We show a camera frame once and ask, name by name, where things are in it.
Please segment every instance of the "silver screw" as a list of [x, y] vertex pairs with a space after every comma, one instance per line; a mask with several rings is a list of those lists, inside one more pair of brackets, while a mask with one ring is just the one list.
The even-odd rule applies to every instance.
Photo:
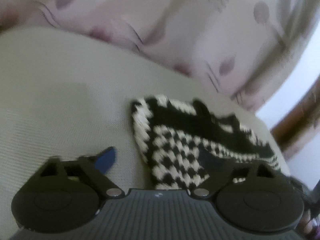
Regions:
[[110, 188], [106, 193], [109, 197], [118, 197], [122, 194], [122, 191], [119, 188]]
[[195, 195], [197, 195], [198, 197], [205, 197], [207, 195], [209, 195], [209, 190], [205, 189], [205, 188], [197, 188], [193, 191], [193, 193]]

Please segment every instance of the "gray ribbed plate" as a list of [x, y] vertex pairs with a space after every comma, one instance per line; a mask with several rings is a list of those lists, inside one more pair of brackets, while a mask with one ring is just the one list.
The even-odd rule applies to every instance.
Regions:
[[207, 201], [183, 190], [131, 190], [123, 199], [109, 200], [100, 213], [81, 228], [61, 234], [22, 229], [12, 240], [303, 240], [294, 231], [271, 236], [242, 232], [226, 223]]

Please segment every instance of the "pink floral curtain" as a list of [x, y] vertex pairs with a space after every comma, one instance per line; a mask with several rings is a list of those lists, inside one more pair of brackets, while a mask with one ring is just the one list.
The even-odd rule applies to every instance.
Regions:
[[319, 1], [0, 0], [0, 26], [61, 28], [129, 49], [254, 112], [299, 61]]

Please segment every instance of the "black and white cloth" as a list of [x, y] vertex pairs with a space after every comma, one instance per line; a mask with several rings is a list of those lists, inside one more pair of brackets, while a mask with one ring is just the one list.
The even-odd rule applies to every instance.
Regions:
[[156, 189], [193, 189], [209, 178], [217, 161], [266, 161], [279, 170], [267, 142], [240, 124], [235, 115], [217, 118], [199, 100], [164, 95], [132, 102], [134, 137], [151, 169]]

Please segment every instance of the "black circular joint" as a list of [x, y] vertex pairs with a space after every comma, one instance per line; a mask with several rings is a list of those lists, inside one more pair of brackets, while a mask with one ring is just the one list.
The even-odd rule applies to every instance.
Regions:
[[216, 207], [224, 218], [241, 229], [271, 233], [294, 228], [304, 205], [290, 185], [256, 177], [222, 189]]
[[88, 185], [58, 176], [27, 183], [13, 198], [11, 209], [25, 228], [60, 233], [89, 222], [99, 208], [99, 197]]

